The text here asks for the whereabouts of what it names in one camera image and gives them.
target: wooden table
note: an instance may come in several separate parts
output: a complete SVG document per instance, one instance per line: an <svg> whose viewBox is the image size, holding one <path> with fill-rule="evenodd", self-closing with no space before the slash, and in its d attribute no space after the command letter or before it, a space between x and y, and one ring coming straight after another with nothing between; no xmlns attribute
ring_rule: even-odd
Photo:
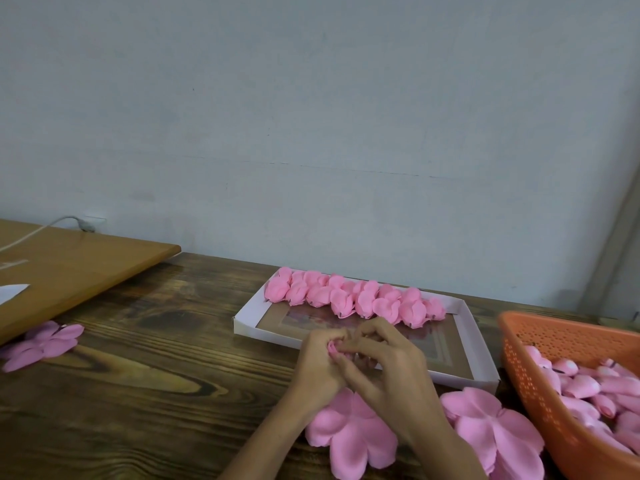
<svg viewBox="0 0 640 480"><path fill-rule="evenodd" d="M73 351L0 375L0 477L210 479L284 393L298 351L235 336L232 316L273 266L181 254L61 315L86 330ZM527 310L462 296L500 361L496 317ZM505 381L499 398L522 411ZM547 478L562 478L546 458ZM332 478L326 449L303 437L279 478ZM401 448L365 478L424 478Z"/></svg>

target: white cable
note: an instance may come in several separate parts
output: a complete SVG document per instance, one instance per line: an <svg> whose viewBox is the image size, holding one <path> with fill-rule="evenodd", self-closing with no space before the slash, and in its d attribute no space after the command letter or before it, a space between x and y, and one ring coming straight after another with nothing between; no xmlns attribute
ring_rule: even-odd
<svg viewBox="0 0 640 480"><path fill-rule="evenodd" d="M95 232L95 227L92 224L90 224L89 222L85 221L84 219L81 219L80 217L76 217L76 216L64 216L64 217L60 217L59 219L54 220L53 222L50 222L49 224L44 225L42 227L38 227L35 231L30 232L25 236L22 236L17 241L13 241L11 244L7 244L3 248L0 248L0 253L2 251L6 251L7 249L10 249L10 248L12 248L14 246L17 246L21 242L26 241L28 238L36 235L41 230L46 229L47 227L51 227L52 225L55 225L55 224L59 223L60 221L65 220L65 219L75 219L78 222L78 227L80 227L81 230L83 230L85 232Z"/></svg>

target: orange plastic basket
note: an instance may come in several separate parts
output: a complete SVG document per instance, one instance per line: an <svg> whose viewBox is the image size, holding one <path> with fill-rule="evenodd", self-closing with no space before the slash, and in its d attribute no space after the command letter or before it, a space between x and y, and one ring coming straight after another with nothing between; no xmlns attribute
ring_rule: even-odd
<svg viewBox="0 0 640 480"><path fill-rule="evenodd" d="M552 362L567 357L586 367L612 358L640 376L640 334L519 312L503 313L498 320L504 368L560 471L570 480L639 480L640 458L578 423L524 346L536 346Z"/></svg>

